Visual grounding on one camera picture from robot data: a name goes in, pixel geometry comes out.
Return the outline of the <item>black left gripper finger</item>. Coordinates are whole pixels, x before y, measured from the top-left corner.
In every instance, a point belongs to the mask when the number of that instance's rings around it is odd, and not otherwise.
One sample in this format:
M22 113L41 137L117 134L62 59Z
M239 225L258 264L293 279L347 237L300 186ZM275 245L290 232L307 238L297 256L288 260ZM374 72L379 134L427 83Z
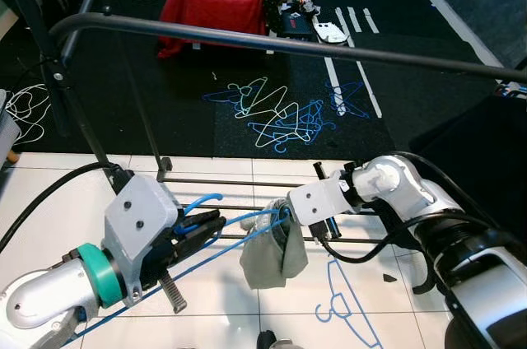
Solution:
M189 258L210 246L212 241L222 235L222 230L222 226L201 226L188 231L177 241L177 258Z
M208 211L193 215L182 216L173 225L173 232L181 239L195 235L214 234L225 227L225 217L219 211Z

